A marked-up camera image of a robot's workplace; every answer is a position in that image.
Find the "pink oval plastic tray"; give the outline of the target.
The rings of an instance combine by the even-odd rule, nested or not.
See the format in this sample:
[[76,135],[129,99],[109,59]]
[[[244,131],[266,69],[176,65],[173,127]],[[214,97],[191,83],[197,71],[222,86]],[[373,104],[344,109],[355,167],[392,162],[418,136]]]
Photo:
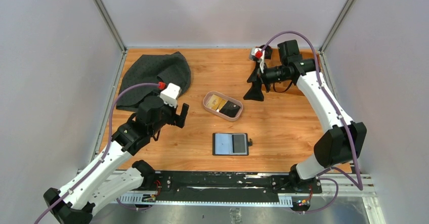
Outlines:
[[208,92],[203,98],[202,105],[207,112],[230,122],[237,121],[244,110],[239,100],[217,91]]

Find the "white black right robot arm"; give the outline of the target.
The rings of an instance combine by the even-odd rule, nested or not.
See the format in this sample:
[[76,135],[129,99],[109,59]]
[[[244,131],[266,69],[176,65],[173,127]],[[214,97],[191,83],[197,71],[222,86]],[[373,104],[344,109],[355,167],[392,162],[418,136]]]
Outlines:
[[282,171],[302,192],[315,178],[358,157],[366,127],[333,97],[307,58],[259,72],[245,49],[195,49],[182,92],[187,112],[168,138],[184,170]]

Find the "black leather card holder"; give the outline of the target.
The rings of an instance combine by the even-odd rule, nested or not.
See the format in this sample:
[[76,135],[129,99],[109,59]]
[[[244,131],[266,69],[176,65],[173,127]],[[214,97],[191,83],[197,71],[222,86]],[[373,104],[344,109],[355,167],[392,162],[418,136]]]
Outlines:
[[247,133],[213,133],[212,154],[214,156],[247,156],[253,145]]

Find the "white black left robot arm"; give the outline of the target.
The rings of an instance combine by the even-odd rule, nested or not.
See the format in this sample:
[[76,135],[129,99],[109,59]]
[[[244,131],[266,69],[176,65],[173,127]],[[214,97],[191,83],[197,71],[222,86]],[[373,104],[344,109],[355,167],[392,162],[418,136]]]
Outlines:
[[159,187],[155,170],[144,160],[134,162],[120,176],[106,179],[151,140],[157,141],[164,125],[184,127],[188,110],[189,105],[184,103],[177,114],[177,106],[159,96],[147,96],[113,134],[111,143],[81,173],[61,188],[44,193],[50,213],[59,223],[90,223],[101,209],[126,192]]

